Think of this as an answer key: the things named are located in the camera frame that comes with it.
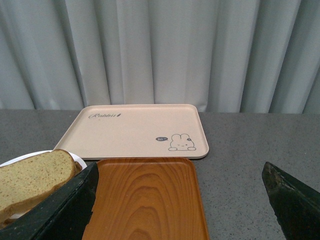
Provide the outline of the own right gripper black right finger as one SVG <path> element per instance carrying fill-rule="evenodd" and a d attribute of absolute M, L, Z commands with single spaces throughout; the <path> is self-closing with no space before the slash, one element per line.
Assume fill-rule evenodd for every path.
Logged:
<path fill-rule="evenodd" d="M 320 238 L 320 193 L 270 162 L 262 180 L 277 222 L 287 240 Z"/>

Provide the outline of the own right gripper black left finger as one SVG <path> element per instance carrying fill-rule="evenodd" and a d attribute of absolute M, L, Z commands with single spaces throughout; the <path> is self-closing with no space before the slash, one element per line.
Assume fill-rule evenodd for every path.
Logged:
<path fill-rule="evenodd" d="M 81 240 L 92 216 L 99 171 L 96 163 L 0 230 L 2 240 Z"/>

